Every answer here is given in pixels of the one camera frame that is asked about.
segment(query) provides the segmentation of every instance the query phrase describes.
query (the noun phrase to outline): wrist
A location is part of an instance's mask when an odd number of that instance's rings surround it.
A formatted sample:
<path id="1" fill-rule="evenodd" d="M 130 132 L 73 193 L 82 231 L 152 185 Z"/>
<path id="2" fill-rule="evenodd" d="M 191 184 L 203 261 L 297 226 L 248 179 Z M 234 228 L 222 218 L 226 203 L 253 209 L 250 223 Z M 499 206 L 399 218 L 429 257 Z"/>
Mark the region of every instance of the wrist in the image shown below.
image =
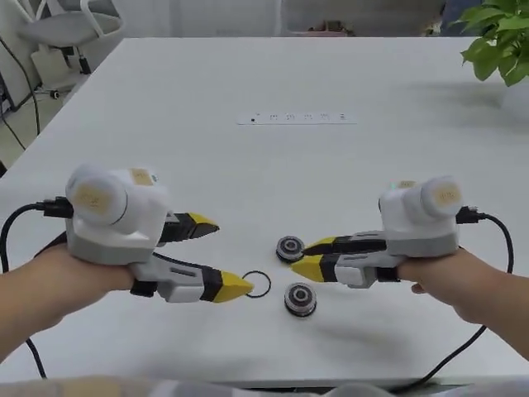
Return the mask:
<path id="1" fill-rule="evenodd" d="M 473 288 L 461 304 L 455 307 L 459 315 L 469 323 L 488 325 L 496 303 L 508 288 L 512 275 L 493 267 L 481 273 L 474 281 Z"/>
<path id="2" fill-rule="evenodd" d="M 13 297 L 9 304 L 12 306 L 17 328 L 27 332 L 28 337 L 59 322 L 53 294 L 41 288 L 34 266 L 24 265 L 2 278 L 4 288 Z"/>

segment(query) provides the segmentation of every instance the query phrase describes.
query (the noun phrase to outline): gray plastic part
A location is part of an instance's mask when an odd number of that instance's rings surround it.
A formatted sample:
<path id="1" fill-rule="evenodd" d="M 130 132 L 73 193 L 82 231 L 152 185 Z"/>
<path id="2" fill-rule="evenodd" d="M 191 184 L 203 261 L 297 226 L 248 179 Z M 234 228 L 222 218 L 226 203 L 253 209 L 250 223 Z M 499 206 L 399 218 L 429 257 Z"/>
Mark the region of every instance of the gray plastic part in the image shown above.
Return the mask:
<path id="1" fill-rule="evenodd" d="M 99 265 L 130 265 L 135 262 L 148 262 L 154 249 L 101 246 L 79 237 L 74 232 L 71 219 L 66 220 L 68 251 L 83 261 Z"/>
<path id="2" fill-rule="evenodd" d="M 387 240 L 388 253 L 411 258 L 435 258 L 456 252 L 459 248 L 457 233 L 437 238 L 414 240 Z"/>
<path id="3" fill-rule="evenodd" d="M 394 268 L 406 260 L 405 256 L 391 256 L 387 251 L 366 254 L 340 255 L 336 261 L 338 267 L 354 267 L 362 272 L 362 285 L 348 285 L 352 289 L 368 289 L 377 280 L 376 267 Z"/>
<path id="4" fill-rule="evenodd" d="M 158 294 L 167 302 L 179 286 L 204 285 L 202 269 L 169 262 L 156 256 L 152 256 L 148 263 L 134 263 L 131 268 L 139 281 L 157 281 Z"/>
<path id="5" fill-rule="evenodd" d="M 358 232 L 350 237 L 351 242 L 362 242 L 364 240 L 385 240 L 386 233 L 382 230 L 371 230 L 368 232 Z"/>

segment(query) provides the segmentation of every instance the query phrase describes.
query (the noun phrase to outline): cable connector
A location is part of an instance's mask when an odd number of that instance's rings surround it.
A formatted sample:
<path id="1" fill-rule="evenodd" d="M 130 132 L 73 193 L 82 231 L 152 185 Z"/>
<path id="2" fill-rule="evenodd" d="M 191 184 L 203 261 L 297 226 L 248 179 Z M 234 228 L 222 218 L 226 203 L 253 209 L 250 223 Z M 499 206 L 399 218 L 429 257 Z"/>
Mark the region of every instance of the cable connector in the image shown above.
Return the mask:
<path id="1" fill-rule="evenodd" d="M 457 213 L 457 215 L 455 215 L 455 223 L 458 225 L 478 223 L 482 220 L 484 220 L 484 216 L 482 213 L 478 212 L 477 207 L 461 207 L 460 211 Z"/>
<path id="2" fill-rule="evenodd" d="M 74 207 L 66 197 L 57 196 L 55 199 L 44 200 L 38 204 L 45 217 L 70 219 L 74 216 Z"/>

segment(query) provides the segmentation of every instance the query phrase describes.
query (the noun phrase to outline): black rubber ring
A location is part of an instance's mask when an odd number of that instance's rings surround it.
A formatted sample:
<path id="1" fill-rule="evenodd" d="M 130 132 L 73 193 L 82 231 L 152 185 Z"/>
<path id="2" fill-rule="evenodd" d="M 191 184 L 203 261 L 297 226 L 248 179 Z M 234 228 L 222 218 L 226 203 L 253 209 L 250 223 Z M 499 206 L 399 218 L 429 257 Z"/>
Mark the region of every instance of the black rubber ring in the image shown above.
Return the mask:
<path id="1" fill-rule="evenodd" d="M 263 298 L 265 295 L 267 295 L 268 292 L 270 292 L 270 289 L 272 288 L 272 280 L 269 278 L 269 276 L 266 273 L 264 273 L 261 270 L 252 270 L 246 273 L 245 275 L 243 275 L 241 278 L 245 279 L 249 275 L 263 275 L 268 280 L 268 289 L 263 294 L 259 294 L 259 295 L 246 294 L 248 298 L 252 298 L 252 299 Z"/>

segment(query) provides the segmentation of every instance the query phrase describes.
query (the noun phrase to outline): wall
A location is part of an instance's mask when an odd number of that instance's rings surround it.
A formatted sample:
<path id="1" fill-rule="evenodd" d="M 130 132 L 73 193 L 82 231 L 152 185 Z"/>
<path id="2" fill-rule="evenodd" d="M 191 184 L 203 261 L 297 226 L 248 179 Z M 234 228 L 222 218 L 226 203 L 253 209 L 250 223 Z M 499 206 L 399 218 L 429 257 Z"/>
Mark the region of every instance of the wall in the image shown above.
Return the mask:
<path id="1" fill-rule="evenodd" d="M 2 35 L 2 38 L 22 62 L 30 75 L 31 82 L 36 86 L 40 80 L 30 58 L 30 54 L 36 50 L 36 46 L 19 39 L 17 36 L 17 28 L 24 23 L 20 13 L 10 3 L 10 0 L 0 0 L 0 35 Z M 30 90 L 27 87 L 24 74 L 1 45 L 0 72 L 6 81 L 7 89 L 13 98 L 13 102 L 15 105 L 20 104 L 30 93 Z"/>

